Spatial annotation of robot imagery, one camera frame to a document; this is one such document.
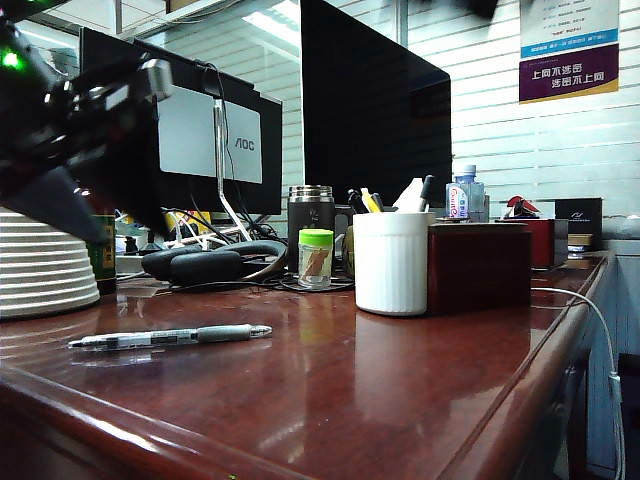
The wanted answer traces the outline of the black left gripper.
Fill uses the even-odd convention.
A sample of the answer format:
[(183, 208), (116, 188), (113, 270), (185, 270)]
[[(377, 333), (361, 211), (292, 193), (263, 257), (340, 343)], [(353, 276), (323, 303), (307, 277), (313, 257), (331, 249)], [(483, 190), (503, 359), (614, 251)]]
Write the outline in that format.
[(104, 243), (104, 229), (62, 166), (69, 162), (82, 186), (166, 234), (156, 181), (157, 121), (142, 111), (171, 93), (171, 66), (162, 59), (125, 60), (69, 79), (42, 61), (3, 57), (1, 205)]

